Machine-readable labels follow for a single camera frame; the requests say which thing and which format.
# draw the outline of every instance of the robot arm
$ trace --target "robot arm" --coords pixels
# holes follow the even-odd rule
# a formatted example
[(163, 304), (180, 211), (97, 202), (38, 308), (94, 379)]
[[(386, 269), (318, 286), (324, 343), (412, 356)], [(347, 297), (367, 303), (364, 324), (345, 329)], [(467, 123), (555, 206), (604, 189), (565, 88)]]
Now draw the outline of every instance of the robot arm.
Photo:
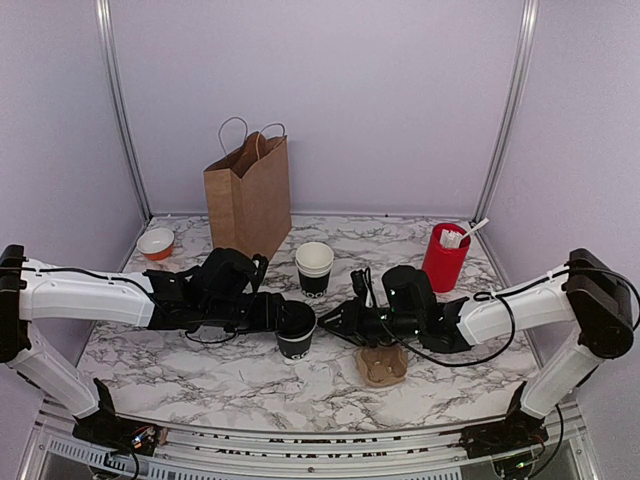
[[(74, 436), (105, 446), (123, 438), (153, 452), (157, 429), (119, 418), (108, 388), (79, 372), (32, 320), (70, 318), (151, 330), (195, 331), (202, 325), (237, 334), (274, 331), (284, 299), (258, 293), (268, 262), (231, 249), (214, 250), (187, 272), (114, 274), (56, 267), (24, 257), (19, 245), (0, 257), (0, 363), (55, 397), (75, 417)], [(243, 293), (248, 285), (252, 293)], [(132, 435), (152, 429), (145, 442)]]
[[(382, 276), (389, 308), (377, 309), (367, 307), (365, 275), (356, 271), (352, 279), (357, 298), (321, 317), (319, 324), (359, 346), (417, 336), (426, 349), (456, 353), (512, 330), (575, 321), (554, 357), (516, 391), (504, 420), (463, 430), (461, 444), (470, 458), (493, 455), (546, 440), (542, 424), (554, 407), (605, 360), (631, 349), (629, 288), (607, 272), (611, 270), (606, 265), (580, 249), (567, 264), (526, 284), (442, 304), (424, 272), (398, 266)], [(515, 326), (497, 297), (508, 302)]]

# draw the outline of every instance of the paper cup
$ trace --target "paper cup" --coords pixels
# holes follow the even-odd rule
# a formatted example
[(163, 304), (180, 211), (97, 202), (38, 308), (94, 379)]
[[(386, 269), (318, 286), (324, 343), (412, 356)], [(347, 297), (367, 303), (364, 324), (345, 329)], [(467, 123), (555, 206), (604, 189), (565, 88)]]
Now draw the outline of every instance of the paper cup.
[(280, 353), (289, 360), (304, 358), (311, 348), (317, 320), (313, 309), (306, 303), (286, 301), (285, 317), (276, 332)]
[(302, 293), (309, 298), (324, 297), (329, 286), (333, 250), (320, 242), (309, 242), (296, 250), (296, 267)]

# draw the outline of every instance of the lavender wall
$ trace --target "lavender wall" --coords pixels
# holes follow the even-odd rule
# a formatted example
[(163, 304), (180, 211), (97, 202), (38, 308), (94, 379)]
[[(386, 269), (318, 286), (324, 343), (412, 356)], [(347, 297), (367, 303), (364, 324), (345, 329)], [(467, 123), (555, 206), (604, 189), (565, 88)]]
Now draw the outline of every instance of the lavender wall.
[(287, 124), (296, 211), (473, 215), (523, 2), (111, 3), (155, 212), (206, 210), (216, 131), (241, 115)]
[[(533, 60), (487, 234), (512, 282), (587, 247), (640, 286), (640, 4), (541, 2)], [(549, 357), (566, 328), (535, 332)], [(640, 347), (578, 401), (605, 479), (638, 478)]]
[[(0, 248), (117, 268), (142, 226), (116, 132), (92, 2), (0, 4)], [(42, 330), (69, 359), (90, 324)], [(16, 477), (41, 395), (0, 366), (0, 478)]]

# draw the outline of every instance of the brown cup carrier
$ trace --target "brown cup carrier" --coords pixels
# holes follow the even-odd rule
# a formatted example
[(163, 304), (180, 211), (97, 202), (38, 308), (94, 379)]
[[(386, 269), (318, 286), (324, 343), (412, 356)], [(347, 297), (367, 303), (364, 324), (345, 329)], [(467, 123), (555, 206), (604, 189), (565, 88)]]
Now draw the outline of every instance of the brown cup carrier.
[(409, 359), (407, 352), (392, 347), (360, 348), (356, 352), (358, 371), (370, 387), (389, 387), (404, 382)]

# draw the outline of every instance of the metal frame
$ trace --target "metal frame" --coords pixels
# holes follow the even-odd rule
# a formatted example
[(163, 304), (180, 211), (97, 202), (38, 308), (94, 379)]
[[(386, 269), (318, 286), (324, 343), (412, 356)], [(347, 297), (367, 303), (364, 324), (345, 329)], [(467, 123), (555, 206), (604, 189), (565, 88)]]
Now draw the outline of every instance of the metal frame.
[(522, 23), (520, 25), (520, 37), (518, 38), (518, 47), (516, 49), (515, 64), (511, 75), (511, 85), (509, 86), (509, 94), (505, 105), (502, 123), (498, 133), (493, 157), (489, 166), (489, 172), (485, 179), (480, 199), (476, 207), (473, 219), (478, 222), (482, 220), (489, 211), (491, 200), (495, 194), (498, 185), (498, 178), (504, 166), (504, 161), (509, 146), (509, 139), (513, 130), (513, 123), (516, 117), (518, 107), (522, 99), (524, 85), (529, 70), (531, 60), (531, 49), (533, 47), (533, 34), (538, 18), (538, 0), (525, 0), (522, 11)]
[[(425, 213), (409, 212), (409, 213), (386, 213), (386, 212), (336, 212), (330, 210), (291, 210), (291, 215), (297, 215), (301, 217), (388, 217), (388, 218), (433, 218), (450, 220), (452, 218), (456, 220), (471, 221), (470, 217), (463, 217), (458, 215), (429, 215)], [(154, 217), (206, 217), (208, 213), (206, 210), (200, 212), (154, 212)]]
[(118, 60), (116, 56), (116, 44), (113, 37), (113, 27), (111, 25), (111, 8), (109, 0), (96, 0), (96, 13), (98, 17), (98, 28), (100, 31), (100, 42), (102, 44), (102, 56), (105, 62), (109, 92), (113, 101), (113, 109), (118, 125), (120, 140), (124, 149), (127, 169), (133, 183), (133, 189), (140, 209), (140, 214), (145, 224), (151, 220), (151, 206), (149, 198), (142, 181), (138, 158), (131, 137), (129, 120), (124, 105), (124, 95), (122, 94), (122, 84), (120, 82), (120, 71), (118, 70)]
[[(509, 86), (509, 94), (507, 103), (500, 125), (500, 131), (494, 147), (491, 164), (485, 179), (478, 204), (476, 206), (473, 219), (479, 221), (484, 218), (489, 210), (491, 200), (495, 193), (498, 183), (498, 177), (504, 165), (506, 157), (506, 149), (513, 128), (518, 106), (522, 98), (524, 84), (529, 68), (531, 58), (531, 49), (533, 46), (533, 35), (535, 31), (536, 19), (538, 15), (539, 0), (524, 0), (522, 22), (520, 26), (520, 35), (516, 48), (515, 64), (511, 76)], [(148, 222), (153, 213), (149, 199), (145, 190), (142, 174), (138, 163), (131, 129), (127, 119), (124, 95), (122, 93), (122, 84), (120, 81), (120, 72), (118, 68), (118, 60), (116, 55), (116, 46), (113, 35), (113, 26), (111, 23), (111, 7), (110, 0), (95, 0), (96, 12), (98, 17), (98, 26), (100, 30), (100, 40), (102, 43), (103, 57), (106, 66), (109, 90), (111, 93), (114, 113), (116, 116), (120, 138), (122, 141), (127, 168), (130, 173), (131, 181), (134, 187), (134, 193), (140, 209), (140, 213), (145, 222)]]
[[(562, 410), (565, 439), (572, 447), (579, 478), (597, 480), (589, 463), (592, 453), (586, 443), (580, 411), (575, 403), (564, 405)], [(434, 474), (444, 477), (445, 472), (458, 471), (465, 465), (486, 463), (528, 450), (469, 460), (464, 449), (457, 445), (459, 430), (484, 420), (349, 433), (260, 432), (162, 423), (168, 429), (167, 443), (158, 447), (153, 457), (139, 457), (140, 478), (208, 480), (208, 476), (214, 474), (217, 480), (365, 479), (372, 476), (380, 480), (408, 480), (416, 476), (427, 480), (438, 478)], [(550, 435), (548, 444), (552, 445), (558, 441), (560, 432), (557, 414), (549, 415), (546, 423)], [(73, 418), (62, 406), (53, 399), (45, 400), (29, 438), (19, 480), (39, 479), (48, 452), (102, 468), (104, 454), (109, 449), (73, 438), (73, 424)], [(115, 473), (124, 473), (131, 472), (133, 465), (128, 458), (116, 457), (109, 467)]]

